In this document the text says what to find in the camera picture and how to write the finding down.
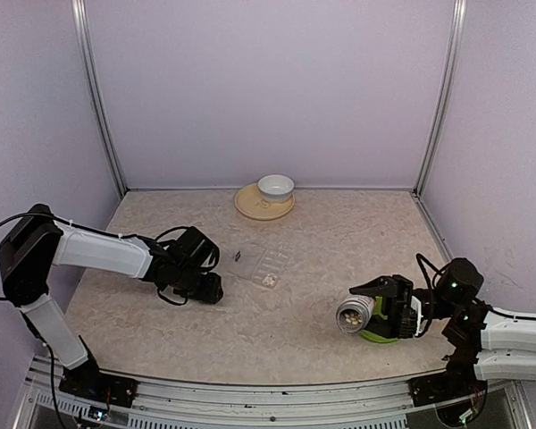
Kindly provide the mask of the orange pill bottle grey cap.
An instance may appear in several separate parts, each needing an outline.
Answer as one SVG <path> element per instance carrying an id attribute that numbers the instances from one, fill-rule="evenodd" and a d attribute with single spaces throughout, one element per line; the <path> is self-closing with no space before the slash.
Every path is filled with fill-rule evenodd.
<path id="1" fill-rule="evenodd" d="M 336 323 L 343 333 L 357 333 L 365 329 L 372 316 L 380 309 L 381 298 L 349 295 L 336 310 Z"/>

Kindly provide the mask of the clear plastic pill organizer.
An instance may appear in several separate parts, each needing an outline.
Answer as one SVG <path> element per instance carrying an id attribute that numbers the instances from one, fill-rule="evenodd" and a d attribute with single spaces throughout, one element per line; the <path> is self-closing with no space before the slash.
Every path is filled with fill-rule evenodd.
<path id="1" fill-rule="evenodd" d="M 227 271 L 240 279 L 248 280 L 264 287 L 261 284 L 261 280 L 267 274 L 277 275 L 280 280 L 289 260 L 290 248 L 288 246 L 265 248 L 251 243 L 240 246 L 229 256 Z"/>

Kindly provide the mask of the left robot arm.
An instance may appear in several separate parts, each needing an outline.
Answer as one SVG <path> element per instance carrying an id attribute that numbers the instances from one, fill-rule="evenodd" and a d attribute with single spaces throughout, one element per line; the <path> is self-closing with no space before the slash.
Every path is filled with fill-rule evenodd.
<path id="1" fill-rule="evenodd" d="M 53 266 L 76 266 L 118 273 L 154 284 L 181 298 L 216 304 L 223 297 L 222 278 L 214 272 L 220 250 L 194 226 L 172 228 L 156 238 L 98 231 L 53 215 L 49 206 L 34 205 L 11 217 L 14 227 L 0 242 L 0 277 L 4 299 L 17 307 L 29 326 L 72 371 L 73 384 L 90 398 L 107 388 L 103 372 L 85 342 L 65 320 L 47 285 Z"/>

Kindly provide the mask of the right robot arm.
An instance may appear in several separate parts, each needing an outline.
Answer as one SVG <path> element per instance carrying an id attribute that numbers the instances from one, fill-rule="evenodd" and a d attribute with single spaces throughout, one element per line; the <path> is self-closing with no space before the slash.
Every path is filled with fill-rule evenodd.
<path id="1" fill-rule="evenodd" d="M 536 314 L 478 299 L 484 278 L 466 258 L 454 258 L 441 268 L 421 254 L 415 258 L 425 279 L 423 289 L 399 274 L 350 288 L 358 305 L 356 331 L 383 341 L 421 338 L 434 320 L 445 321 L 442 334 L 454 352 L 439 387 L 449 397 L 476 382 L 536 381 Z"/>

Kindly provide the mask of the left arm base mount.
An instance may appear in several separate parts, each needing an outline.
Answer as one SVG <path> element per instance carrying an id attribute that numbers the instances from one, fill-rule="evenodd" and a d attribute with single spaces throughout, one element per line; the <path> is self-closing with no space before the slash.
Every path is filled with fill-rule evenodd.
<path id="1" fill-rule="evenodd" d="M 102 371 L 92 356 L 73 369 L 64 367 L 59 385 L 62 392 L 123 408 L 132 407 L 137 388 L 137 380 Z"/>

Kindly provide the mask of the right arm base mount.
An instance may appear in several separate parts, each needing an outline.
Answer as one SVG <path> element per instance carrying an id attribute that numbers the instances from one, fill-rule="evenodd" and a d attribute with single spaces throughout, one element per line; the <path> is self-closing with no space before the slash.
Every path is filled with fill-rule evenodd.
<path id="1" fill-rule="evenodd" d="M 485 391 L 488 383 L 478 380 L 474 372 L 476 355 L 476 352 L 456 349 L 443 371 L 411 378 L 408 384 L 414 406 L 431 405 Z"/>

